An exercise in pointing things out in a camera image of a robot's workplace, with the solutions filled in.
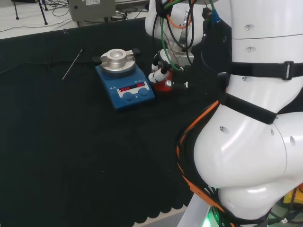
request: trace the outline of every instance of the orange wire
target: orange wire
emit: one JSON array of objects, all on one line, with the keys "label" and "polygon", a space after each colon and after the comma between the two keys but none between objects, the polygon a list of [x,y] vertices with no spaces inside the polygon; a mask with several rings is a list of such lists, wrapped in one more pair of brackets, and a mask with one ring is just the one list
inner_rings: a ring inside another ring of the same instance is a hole
[{"label": "orange wire", "polygon": [[[202,118],[204,118],[207,114],[209,114],[217,105],[219,104],[219,101],[215,101],[205,112],[203,112],[197,119],[194,120],[194,122],[192,122],[188,128],[185,130],[184,134],[186,134],[191,128],[193,128],[195,126],[195,124],[197,124]],[[185,135],[181,138],[180,143],[182,143],[183,139],[185,138]],[[177,156],[179,158],[180,155],[180,148],[179,146],[177,146]],[[184,174],[181,166],[178,163],[178,167],[181,170],[182,174]],[[210,206],[215,206],[216,208],[220,209],[222,212],[225,212],[223,210],[223,208],[216,203],[211,197],[209,197],[208,195],[206,195],[200,188],[198,188],[197,186],[195,186],[193,183],[191,183],[186,177],[183,178],[185,179],[185,181],[188,183],[188,185],[190,186],[190,190],[195,193],[196,195],[198,195],[201,199],[203,199],[206,203],[208,203]]]},{"label": "orange wire", "polygon": [[[179,28],[179,29],[186,28],[186,25],[184,25],[184,26],[178,26],[178,25],[176,25],[176,24],[172,21],[172,19],[170,18],[169,15],[167,15],[166,18],[167,18],[167,20],[169,20],[169,22],[171,23],[171,25],[173,25],[174,27]],[[189,19],[189,21],[188,21],[188,26],[189,26],[190,24],[191,24],[191,17],[190,17],[190,19]]]}]

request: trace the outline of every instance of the metal stirring rod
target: metal stirring rod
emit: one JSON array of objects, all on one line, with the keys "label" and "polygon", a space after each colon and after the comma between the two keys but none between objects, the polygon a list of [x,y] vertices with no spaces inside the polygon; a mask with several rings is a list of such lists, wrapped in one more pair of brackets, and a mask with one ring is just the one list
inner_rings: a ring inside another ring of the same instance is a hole
[{"label": "metal stirring rod", "polygon": [[69,72],[69,70],[71,69],[71,67],[73,66],[73,64],[75,63],[75,61],[77,60],[77,58],[79,57],[79,55],[81,54],[83,49],[80,50],[78,56],[76,57],[76,59],[74,60],[74,62],[71,64],[70,68],[67,70],[66,74],[64,75],[64,77],[62,78],[62,80],[64,80],[65,76],[67,75],[67,73]]}]

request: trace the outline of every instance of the blue knob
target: blue knob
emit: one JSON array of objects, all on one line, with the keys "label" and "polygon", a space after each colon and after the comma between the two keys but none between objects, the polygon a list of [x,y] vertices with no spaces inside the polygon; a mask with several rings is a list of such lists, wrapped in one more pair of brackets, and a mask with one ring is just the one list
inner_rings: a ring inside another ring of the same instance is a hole
[{"label": "blue knob", "polygon": [[130,92],[125,92],[125,93],[123,94],[123,99],[125,99],[126,101],[131,101],[132,98],[133,98],[133,94],[130,93]]},{"label": "blue knob", "polygon": [[143,87],[143,88],[139,89],[138,94],[142,97],[147,97],[148,92],[149,91],[145,87]]}]

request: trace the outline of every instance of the red digital display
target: red digital display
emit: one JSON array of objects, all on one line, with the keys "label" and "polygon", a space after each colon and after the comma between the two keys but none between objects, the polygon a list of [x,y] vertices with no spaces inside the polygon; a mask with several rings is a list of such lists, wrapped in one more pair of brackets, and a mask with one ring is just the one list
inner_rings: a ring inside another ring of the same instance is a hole
[{"label": "red digital display", "polygon": [[127,87],[122,87],[122,88],[119,88],[119,90],[120,90],[120,92],[123,92],[123,91],[128,91],[128,90],[136,88],[136,87],[143,87],[143,86],[145,86],[144,82],[138,83],[138,84],[133,84],[133,85],[127,86]]}]

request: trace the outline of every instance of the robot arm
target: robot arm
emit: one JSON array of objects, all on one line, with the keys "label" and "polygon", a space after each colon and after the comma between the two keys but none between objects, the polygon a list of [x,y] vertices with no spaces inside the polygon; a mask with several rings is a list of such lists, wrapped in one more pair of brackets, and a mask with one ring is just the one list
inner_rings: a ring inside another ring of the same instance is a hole
[{"label": "robot arm", "polygon": [[[163,5],[167,4],[168,1],[159,0]],[[189,2],[183,1],[174,5],[171,9],[171,13],[167,15],[163,23],[163,41],[168,42],[168,48],[162,49],[157,58],[160,59],[162,65],[166,65],[165,70],[160,70],[158,67],[158,62],[154,61],[152,64],[152,74],[149,75],[149,80],[152,83],[159,83],[161,81],[165,82],[168,78],[168,69],[171,65],[172,68],[174,64],[183,70],[183,67],[191,64],[194,59],[193,54],[190,52],[192,46],[198,44],[203,36],[203,17],[202,11],[208,0],[200,0],[194,2],[193,18],[194,22],[189,20],[187,24],[187,18],[189,18],[188,13],[190,12]],[[156,11],[156,1],[150,0],[149,14],[145,20],[145,28],[150,36],[154,35],[154,38],[161,39],[161,17],[157,16]]]},{"label": "robot arm", "polygon": [[[285,78],[275,78],[272,71],[260,72],[263,76],[232,74],[227,93],[278,113],[297,97],[303,87],[302,75],[291,78],[295,73],[293,64],[300,67],[303,63],[303,1],[230,2],[232,61],[250,66],[284,65]],[[194,15],[197,15],[194,17],[199,20],[203,6],[197,4],[194,8]],[[182,25],[186,10],[185,3],[177,4],[171,19]],[[145,21],[149,34],[152,34],[155,15],[154,0],[151,0],[151,12]],[[203,35],[203,19],[200,19],[200,23],[194,24],[194,44]],[[164,32],[174,46],[167,26],[164,26]],[[176,37],[181,37],[182,31],[174,28],[173,32]],[[158,21],[155,37],[160,37]],[[303,113],[277,115],[273,123],[266,124],[218,104],[196,139],[193,165],[205,183],[220,189],[218,199],[225,209],[236,218],[256,220],[266,216],[281,197],[303,182],[302,149]]]}]

